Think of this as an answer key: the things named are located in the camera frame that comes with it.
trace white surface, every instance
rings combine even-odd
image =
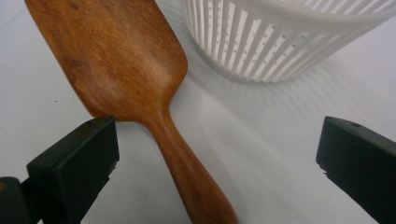
[[[6,2],[10,10],[3,10]],[[21,3],[0,2],[6,24],[0,30],[0,176],[20,181],[24,164],[91,118]],[[396,140],[396,20],[302,77],[238,83],[201,59],[178,1],[158,3],[189,59],[173,118],[240,223],[375,223],[327,179],[315,157],[326,115]],[[119,123],[118,135],[120,162],[83,222],[189,223],[146,129]]]
[[[208,60],[265,83],[297,77],[396,14],[395,0],[250,1],[179,0]]]

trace wood grain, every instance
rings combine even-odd
[[[148,127],[191,221],[237,223],[227,198],[171,119],[169,105],[188,64],[155,2],[25,2],[88,111]]]

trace wooden spatula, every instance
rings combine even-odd
[[[223,192],[183,140],[169,105],[187,59],[154,0],[26,0],[94,117],[137,121],[156,139],[193,223],[236,223]]]

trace brown wood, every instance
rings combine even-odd
[[[156,139],[193,223],[237,223],[183,140],[169,105],[187,59],[154,0],[26,0],[81,102],[95,117],[137,121]]]

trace basket slot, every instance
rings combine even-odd
[[[207,55],[210,54],[210,49],[209,49],[209,1],[204,1],[202,2],[202,5],[204,5],[204,41],[205,41],[205,52]]]
[[[328,5],[329,5],[330,2],[331,2],[331,1],[322,1],[322,2],[318,5],[318,8],[316,9],[316,11],[320,11],[320,12],[325,11],[326,8],[328,7]]]
[[[195,1],[190,0],[190,12],[191,12],[191,33],[192,37],[194,37],[195,41],[197,40],[197,17],[195,16]]]
[[[268,64],[273,64],[272,68],[270,66],[266,66],[264,70],[262,70],[262,75],[265,77],[263,78],[264,82],[270,81],[275,75],[275,70],[280,66],[280,63],[283,60],[279,60],[282,55],[287,56],[287,49],[291,47],[293,44],[294,40],[297,38],[299,33],[294,32],[290,36],[282,35],[282,38],[285,38],[286,40],[282,43],[282,45],[279,47],[279,49],[276,51],[276,54],[271,58],[271,60],[268,62]]]
[[[349,35],[338,36],[337,39],[332,40],[332,43],[329,43],[329,45],[336,43],[335,45],[332,45],[331,48],[325,48],[322,51],[319,51],[318,53],[316,53],[316,55],[317,55],[316,57],[311,57],[309,61],[303,63],[302,66],[300,66],[300,68],[298,70],[296,69],[294,72],[291,73],[290,77],[295,77],[299,73],[304,71],[306,68],[314,66],[315,64],[321,62],[322,60],[327,58],[329,55],[335,53],[337,50],[339,50],[343,46],[347,45],[348,43],[350,43],[351,41],[356,39],[357,36],[363,35],[364,33],[368,32],[370,30],[371,30],[371,28],[369,28],[369,29],[365,28],[365,29],[359,30],[359,31],[354,32]]]
[[[212,44],[211,44],[211,55],[212,55],[212,59],[214,59],[216,57],[216,46],[218,45],[218,21],[219,21],[219,1],[213,1],[212,2],[212,28],[213,28],[213,32],[212,32]]]
[[[196,10],[196,13],[197,13],[197,16],[196,16],[196,18],[197,18],[197,37],[198,37],[198,39],[197,39],[197,41],[198,41],[198,43],[199,43],[199,45],[201,46],[201,49],[204,49],[204,42],[203,42],[203,25],[202,25],[202,20],[203,20],[203,15],[202,15],[202,10],[201,10],[201,1],[200,0],[198,0],[198,1],[195,1],[195,10]]]
[[[222,55],[224,52],[224,45],[225,45],[225,39],[227,36],[227,24],[228,24],[228,19],[229,19],[229,13],[230,13],[230,1],[229,0],[223,0],[223,5],[222,5],[222,15],[221,15],[221,35],[220,35],[220,42],[219,42],[219,54],[218,54],[218,63],[222,63]]]
[[[192,33],[192,21],[191,21],[191,8],[190,8],[190,1],[184,0],[184,17],[187,22],[187,28]]]
[[[388,4],[388,3],[389,2],[378,1],[378,2],[374,3],[371,7],[369,7],[365,13],[378,12],[380,10],[380,8],[382,8],[382,6],[384,6],[384,5]]]
[[[323,13],[333,14],[333,11],[338,6],[338,4],[339,4],[338,0],[332,1],[332,3],[325,9],[325,11],[323,11]]]
[[[355,1],[346,1],[341,8],[338,10],[338,14],[347,15],[351,7],[355,4]]]
[[[382,22],[354,25],[354,17],[396,8],[396,0],[277,1],[327,14],[331,23],[323,28],[310,22],[296,25],[298,18],[286,21],[277,11],[260,12],[244,1],[180,0],[191,35],[206,55],[231,73],[264,82],[298,75]],[[350,25],[332,24],[336,20],[330,17],[346,15],[353,19]]]
[[[396,1],[389,0],[387,3],[384,3],[381,7],[379,7],[376,12],[382,12],[382,11],[385,11],[385,10],[390,10],[390,9],[392,9],[394,7],[396,7]]]
[[[273,25],[271,28],[273,28],[274,31],[269,36],[267,42],[264,45],[264,48],[262,49],[262,52],[260,53],[260,55],[257,58],[256,62],[254,63],[254,65],[253,65],[253,67],[252,67],[252,69],[250,71],[249,78],[255,77],[257,71],[259,70],[259,68],[266,65],[266,61],[264,59],[267,58],[268,53],[275,46],[276,41],[282,35],[282,29],[280,27],[276,27],[276,26]]]
[[[274,70],[273,73],[276,75],[275,79],[287,75],[287,71],[290,70],[291,67],[304,59],[304,55],[308,52],[308,49],[311,48],[312,42],[315,41],[317,36],[318,33],[313,33],[312,35],[306,35],[304,33],[299,34],[301,40],[297,39],[296,42],[292,44],[293,51],[288,54]]]
[[[237,38],[239,32],[239,27],[241,26],[241,15],[242,15],[242,8],[238,5],[235,5],[235,10],[233,12],[233,21],[231,24],[231,32],[230,32],[230,40],[228,41],[228,48],[226,52],[226,57],[224,61],[224,66],[230,69],[230,61],[231,56],[233,55],[233,48],[235,46],[235,39]]]
[[[254,39],[250,45],[250,48],[247,52],[247,57],[245,59],[245,62],[241,68],[240,74],[243,74],[244,77],[246,77],[246,72],[251,64],[254,64],[252,62],[252,59],[254,55],[258,52],[257,49],[259,48],[260,43],[262,42],[262,39],[264,38],[266,28],[270,26],[269,22],[264,22],[261,21],[259,27],[257,28],[257,33],[254,36]]]
[[[365,7],[369,5],[373,0],[364,0],[361,1],[353,10],[350,12],[351,15],[359,15],[362,13]]]
[[[287,70],[285,70],[285,79],[289,79],[290,77],[294,77],[301,72],[305,65],[310,62],[310,60],[314,60],[318,55],[324,50],[328,49],[331,43],[335,42],[340,35],[317,35],[312,40],[312,44],[307,45],[306,50],[299,56],[299,58],[294,62],[296,66],[289,66]]]
[[[244,24],[244,30],[241,32],[242,36],[241,39],[239,40],[239,48],[237,49],[235,59],[233,60],[233,68],[232,71],[235,73],[236,69],[239,67],[239,64],[241,63],[241,58],[242,55],[245,52],[245,48],[248,44],[248,38],[251,33],[252,25],[253,25],[253,17],[252,16],[247,16],[247,19]]]

